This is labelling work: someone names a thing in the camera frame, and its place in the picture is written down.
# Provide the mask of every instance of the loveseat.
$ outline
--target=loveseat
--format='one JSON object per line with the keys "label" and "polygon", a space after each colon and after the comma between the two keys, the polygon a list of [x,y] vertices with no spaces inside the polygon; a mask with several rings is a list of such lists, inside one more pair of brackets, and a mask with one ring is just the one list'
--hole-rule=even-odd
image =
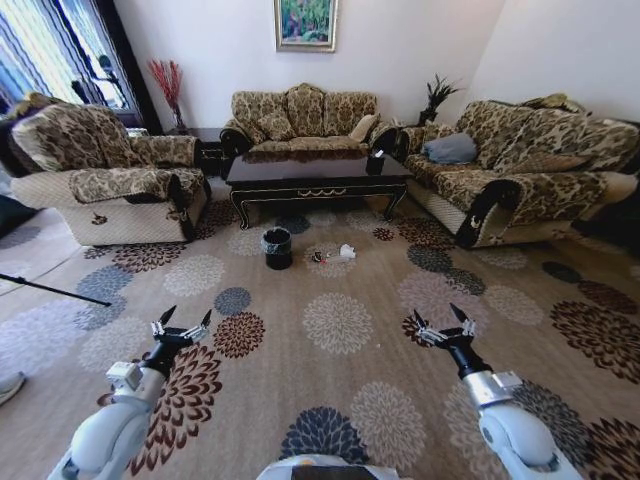
{"label": "loveseat", "polygon": [[210,196],[194,137],[128,137],[111,110],[64,102],[5,122],[14,195],[54,207],[81,245],[192,240]]}
{"label": "loveseat", "polygon": [[[366,155],[371,150],[391,153],[398,133],[396,127],[378,119],[364,141],[353,140],[349,134],[362,117],[376,113],[376,96],[325,92],[307,83],[286,92],[235,92],[231,111],[233,119],[220,135],[225,157],[230,159],[246,152],[272,156],[307,151],[318,157]],[[265,125],[262,119],[276,113],[288,120],[292,131],[273,140],[260,123]]]}
{"label": "loveseat", "polygon": [[[421,153],[425,142],[461,132],[475,143],[475,161],[437,164]],[[562,238],[574,220],[627,198],[638,181],[619,172],[638,144],[624,122],[477,101],[455,126],[403,129],[397,158],[415,176],[409,194],[472,248]],[[577,165],[558,171],[567,162]]]}

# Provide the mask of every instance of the picture frame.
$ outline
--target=picture frame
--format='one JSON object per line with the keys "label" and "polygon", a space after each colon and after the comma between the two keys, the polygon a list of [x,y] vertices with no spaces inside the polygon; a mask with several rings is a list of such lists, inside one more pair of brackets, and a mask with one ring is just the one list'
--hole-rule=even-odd
{"label": "picture frame", "polygon": [[276,51],[334,53],[339,0],[273,0]]}

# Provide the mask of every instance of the shoe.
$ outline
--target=shoe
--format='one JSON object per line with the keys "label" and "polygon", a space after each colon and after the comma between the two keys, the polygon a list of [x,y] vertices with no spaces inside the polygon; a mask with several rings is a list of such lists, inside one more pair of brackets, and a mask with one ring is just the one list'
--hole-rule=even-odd
{"label": "shoe", "polygon": [[0,378],[0,405],[9,401],[24,385],[27,376],[22,372]]}

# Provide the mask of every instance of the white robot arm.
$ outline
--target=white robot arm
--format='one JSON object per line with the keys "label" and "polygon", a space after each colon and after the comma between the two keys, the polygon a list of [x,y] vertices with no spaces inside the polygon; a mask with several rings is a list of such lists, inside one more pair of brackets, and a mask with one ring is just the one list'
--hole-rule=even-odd
{"label": "white robot arm", "polygon": [[471,348],[475,323],[451,304],[461,328],[437,331],[414,311],[418,334],[447,350],[458,365],[458,376],[478,409],[480,432],[515,480],[581,479],[555,444],[547,426],[513,402],[511,389],[521,384],[513,373],[494,374]]}
{"label": "white robot arm", "polygon": [[115,388],[114,404],[102,408],[78,427],[71,445],[55,466],[49,480],[119,480],[129,460],[142,448],[151,413],[169,378],[178,352],[208,333],[211,311],[189,330],[165,328],[176,307],[151,324],[156,347],[140,364],[115,363],[107,378]]}

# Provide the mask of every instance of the side table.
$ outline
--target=side table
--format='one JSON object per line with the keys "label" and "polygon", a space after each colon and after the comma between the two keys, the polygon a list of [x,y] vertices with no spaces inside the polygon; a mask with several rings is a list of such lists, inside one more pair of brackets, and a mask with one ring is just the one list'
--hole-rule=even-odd
{"label": "side table", "polygon": [[200,168],[206,175],[220,175],[222,168],[222,128],[188,128],[187,132],[178,132],[175,128],[167,135],[191,135],[200,140]]}

